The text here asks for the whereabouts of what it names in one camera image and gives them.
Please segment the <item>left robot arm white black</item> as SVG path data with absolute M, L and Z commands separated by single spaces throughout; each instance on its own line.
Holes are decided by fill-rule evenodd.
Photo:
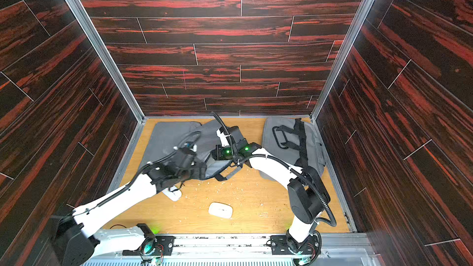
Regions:
M 113 192 L 77 207 L 64 217 L 52 238 L 52 247 L 63 266 L 80 266 L 90 258 L 119 251 L 150 255 L 155 235 L 145 224 L 131 228 L 104 230 L 103 226 L 134 205 L 164 193 L 177 201 L 182 193 L 176 187 L 206 174 L 206 164 L 197 157 L 197 147 L 187 142 L 164 158 L 141 167 L 132 180 Z

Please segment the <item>grey bag with straps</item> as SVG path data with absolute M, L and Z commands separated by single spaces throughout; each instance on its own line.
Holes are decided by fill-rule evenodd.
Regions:
M 262 147 L 288 164 L 323 176 L 326 160 L 315 128 L 300 118 L 271 116 L 266 119 Z

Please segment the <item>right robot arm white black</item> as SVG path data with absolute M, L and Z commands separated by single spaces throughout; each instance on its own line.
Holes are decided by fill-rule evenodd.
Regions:
M 272 155 L 261 145 L 247 142 L 238 127 L 227 127 L 217 113 L 214 113 L 213 117 L 221 125 L 217 131 L 221 144 L 213 151 L 213 156 L 218 160 L 231 161 L 233 168 L 228 175 L 217 173 L 215 178 L 220 182 L 227 181 L 247 165 L 286 188 L 289 205 L 294 214 L 293 222 L 286 233 L 287 245 L 292 253 L 302 252 L 303 247 L 310 243 L 309 238 L 314 235 L 319 223 L 332 227 L 337 225 L 329 207 L 330 195 L 318 171 L 309 166 L 307 133 L 301 119 L 296 119 L 292 128 L 287 125 L 273 127 L 273 135 L 292 134 L 298 138 L 297 144 L 289 140 L 276 141 L 277 146 L 283 150 L 298 151 L 299 158 L 292 165 Z

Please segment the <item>grey laptop sleeve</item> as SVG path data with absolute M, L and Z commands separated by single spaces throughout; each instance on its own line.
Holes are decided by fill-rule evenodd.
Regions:
M 241 171 L 238 166 L 228 175 L 222 175 L 233 162 L 233 153 L 221 121 L 214 119 L 204 124 L 191 121 L 185 122 L 184 126 L 185 141 L 197 148 L 195 165 L 190 172 L 191 179 L 203 181 L 215 178 L 223 182 Z

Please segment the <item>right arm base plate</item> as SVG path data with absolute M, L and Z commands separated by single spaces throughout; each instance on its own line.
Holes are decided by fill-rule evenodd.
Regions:
M 309 235 L 302 243 L 296 241 L 287 242 L 287 235 L 271 235 L 266 246 L 271 248 L 273 255 L 311 255 L 318 256 L 321 253 L 321 242 L 316 236 Z

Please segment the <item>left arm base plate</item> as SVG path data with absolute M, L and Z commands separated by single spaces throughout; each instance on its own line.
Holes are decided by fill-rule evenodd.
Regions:
M 154 237 L 145 237 L 144 242 L 134 251 L 124 250 L 123 256 L 170 256 L 174 248 L 175 236 L 172 235 L 155 235 Z

